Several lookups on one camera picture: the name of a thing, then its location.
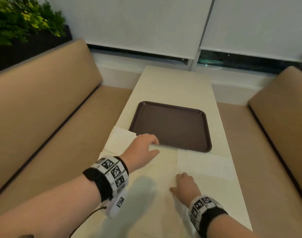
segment tray rim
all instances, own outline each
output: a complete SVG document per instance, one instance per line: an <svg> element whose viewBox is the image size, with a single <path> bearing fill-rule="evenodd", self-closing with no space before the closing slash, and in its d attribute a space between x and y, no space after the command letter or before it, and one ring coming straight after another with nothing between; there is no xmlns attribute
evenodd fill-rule
<svg viewBox="0 0 302 238"><path fill-rule="evenodd" d="M209 151L212 150L212 140L211 140L211 137L210 137L210 132L209 132L209 127L208 127L208 122L207 122L207 116L206 114L201 111L200 109L197 109L197 108L187 108L187 107L182 107L182 106L176 106L176 105L171 105L171 104L164 104L164 103L156 103L156 102L151 102L151 101L141 101L140 103L138 103L138 106L137 106L137 109L134 113L134 116L133 116L133 119L131 121L131 124L130 124L130 127L129 127L129 131L132 132L132 129L134 127L134 124L137 120L137 117L138 117L138 114L139 114L139 111L140 111L140 108L144 105L152 105L152 106L158 106L158 107L163 107L163 108L172 108L172 109L183 109L183 110L189 110L189 111L192 111L192 112L196 112L198 113L200 116L202 116L203 118L203 122L204 122L204 125L206 125L206 136L207 136L207 149L205 151L203 151L203 153L207 153Z"/></svg>

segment brown tray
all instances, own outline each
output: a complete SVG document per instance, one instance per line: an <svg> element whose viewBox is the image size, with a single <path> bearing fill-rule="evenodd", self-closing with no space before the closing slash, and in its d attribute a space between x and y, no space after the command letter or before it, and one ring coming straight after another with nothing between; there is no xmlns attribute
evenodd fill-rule
<svg viewBox="0 0 302 238"><path fill-rule="evenodd" d="M206 115L199 109L143 101L129 131L154 134L161 145L199 152L212 149Z"/></svg>

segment hand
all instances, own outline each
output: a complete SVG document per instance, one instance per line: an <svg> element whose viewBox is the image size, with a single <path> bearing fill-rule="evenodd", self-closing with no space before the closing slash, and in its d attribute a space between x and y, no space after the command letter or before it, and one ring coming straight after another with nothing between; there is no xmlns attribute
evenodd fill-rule
<svg viewBox="0 0 302 238"><path fill-rule="evenodd" d="M176 175L177 187L171 187L170 191L177 197L177 199L189 208L191 202L201 195L201 192L195 184L192 176L187 173Z"/></svg>
<svg viewBox="0 0 302 238"><path fill-rule="evenodd" d="M139 135L133 140L125 152L119 156L125 162L129 173L144 167L160 153L157 149L149 151L150 144L159 145L159 140L155 135Z"/></svg>

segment tan leather bench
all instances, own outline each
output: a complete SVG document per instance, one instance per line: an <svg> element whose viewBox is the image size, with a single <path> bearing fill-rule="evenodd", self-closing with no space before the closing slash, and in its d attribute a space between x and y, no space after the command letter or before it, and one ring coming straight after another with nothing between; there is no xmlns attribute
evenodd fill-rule
<svg viewBox="0 0 302 238"><path fill-rule="evenodd" d="M249 106L218 103L252 228L302 238L302 198L256 121L302 189L302 72L287 68Z"/></svg>
<svg viewBox="0 0 302 238"><path fill-rule="evenodd" d="M132 92L101 83L83 40L0 73L0 189L93 91L0 193L0 215L97 160Z"/></svg>

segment cord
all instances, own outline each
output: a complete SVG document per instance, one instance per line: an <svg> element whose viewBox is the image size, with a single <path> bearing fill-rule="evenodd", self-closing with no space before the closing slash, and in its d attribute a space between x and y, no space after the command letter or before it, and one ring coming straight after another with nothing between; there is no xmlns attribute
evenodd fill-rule
<svg viewBox="0 0 302 238"><path fill-rule="evenodd" d="M106 209L107 208L107 206L103 206L103 207L101 207L101 208L98 208L98 209L96 209L96 210L94 210L78 227L76 227L76 229L70 234L70 236L69 236L69 238L71 238L72 237L72 235L75 233L75 231L92 215L92 214L94 214L96 211L99 211L99 210L101 210L101 209Z"/></svg>

